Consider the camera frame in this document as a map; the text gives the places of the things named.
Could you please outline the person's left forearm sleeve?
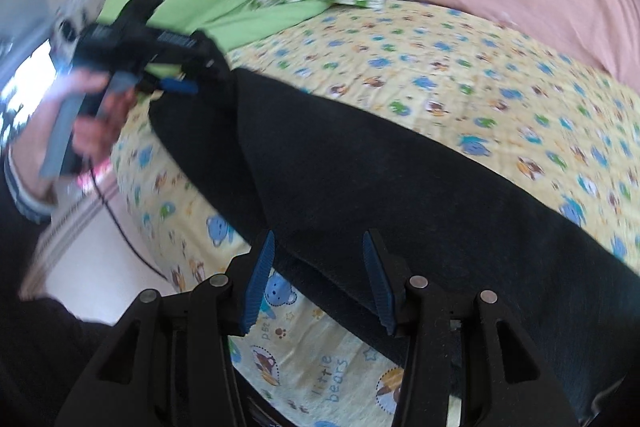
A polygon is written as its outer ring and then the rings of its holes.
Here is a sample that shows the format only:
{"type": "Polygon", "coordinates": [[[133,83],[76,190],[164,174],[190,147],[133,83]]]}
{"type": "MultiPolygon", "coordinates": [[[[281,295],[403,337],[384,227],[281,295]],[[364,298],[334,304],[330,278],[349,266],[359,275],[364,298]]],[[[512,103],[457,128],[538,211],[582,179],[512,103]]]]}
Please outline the person's left forearm sleeve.
{"type": "Polygon", "coordinates": [[[49,186],[43,195],[32,194],[18,175],[10,150],[3,156],[3,169],[6,187],[17,211],[37,225],[49,222],[58,203],[53,188],[49,186]]]}

